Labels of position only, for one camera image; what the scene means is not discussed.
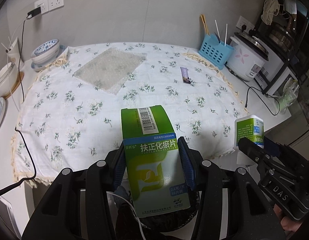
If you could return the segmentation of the right hand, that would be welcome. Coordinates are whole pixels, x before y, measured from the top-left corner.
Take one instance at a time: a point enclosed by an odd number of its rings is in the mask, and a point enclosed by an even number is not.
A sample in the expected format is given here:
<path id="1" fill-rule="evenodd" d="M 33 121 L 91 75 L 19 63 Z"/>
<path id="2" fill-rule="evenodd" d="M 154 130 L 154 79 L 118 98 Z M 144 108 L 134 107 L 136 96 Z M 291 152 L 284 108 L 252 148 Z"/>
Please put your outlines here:
<path id="1" fill-rule="evenodd" d="M 303 221 L 293 221 L 283 216 L 283 211 L 278 205 L 273 208 L 284 231 L 287 231 L 286 239 L 309 239 L 309 215 Z"/>

